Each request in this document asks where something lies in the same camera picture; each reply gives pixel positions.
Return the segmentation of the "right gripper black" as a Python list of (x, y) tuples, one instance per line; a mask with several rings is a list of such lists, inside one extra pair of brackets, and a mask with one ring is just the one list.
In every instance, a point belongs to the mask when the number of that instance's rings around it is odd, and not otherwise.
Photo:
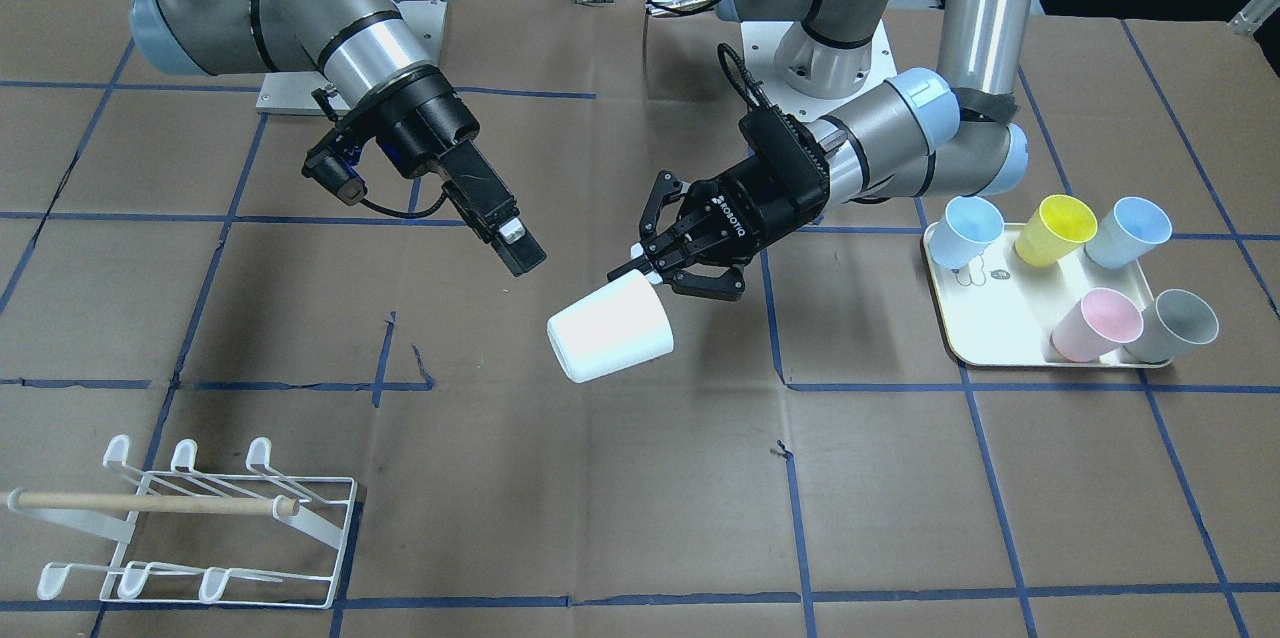
[(480, 124), (438, 67), (406, 69), (362, 99), (360, 108), (374, 140), (403, 178), (425, 174), (442, 155), (445, 195), (512, 275), (545, 260), (503, 179), (474, 143), (462, 143), (479, 135)]

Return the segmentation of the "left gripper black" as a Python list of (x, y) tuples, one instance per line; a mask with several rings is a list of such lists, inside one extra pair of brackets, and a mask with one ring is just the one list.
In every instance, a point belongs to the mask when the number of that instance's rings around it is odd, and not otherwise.
[(787, 193), (750, 149), (739, 164), (695, 183), (662, 170), (643, 209), (640, 243), (632, 246), (631, 260), (605, 281), (640, 272), (669, 284), (675, 293), (737, 301), (745, 291), (745, 263), (731, 263), (719, 275), (698, 274), (692, 266), (709, 266), (712, 249), (765, 249), (815, 218), (828, 199), (829, 192)]

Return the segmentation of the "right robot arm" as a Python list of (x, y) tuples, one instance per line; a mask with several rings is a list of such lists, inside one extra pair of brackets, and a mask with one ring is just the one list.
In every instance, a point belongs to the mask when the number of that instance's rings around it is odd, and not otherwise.
[(333, 127), (308, 151), (303, 176), (347, 205), (366, 204), (356, 165), (375, 141), (402, 177), (438, 174), (444, 200), (522, 275), (545, 254), (475, 147), (477, 119), (403, 18), (411, 1), (132, 0), (131, 31), (172, 76), (316, 70), (328, 88), (314, 99)]

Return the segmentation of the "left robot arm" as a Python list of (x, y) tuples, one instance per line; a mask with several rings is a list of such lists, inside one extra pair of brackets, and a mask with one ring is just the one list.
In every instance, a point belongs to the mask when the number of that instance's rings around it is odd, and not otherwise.
[(717, 49), (748, 156), (700, 181), (663, 170), (609, 279), (735, 301), (758, 254), (831, 208), (1010, 191), (1028, 163), (1012, 82), (1030, 3), (945, 0), (936, 64), (893, 70), (890, 0), (705, 0), (727, 22), (783, 26), (762, 56)]

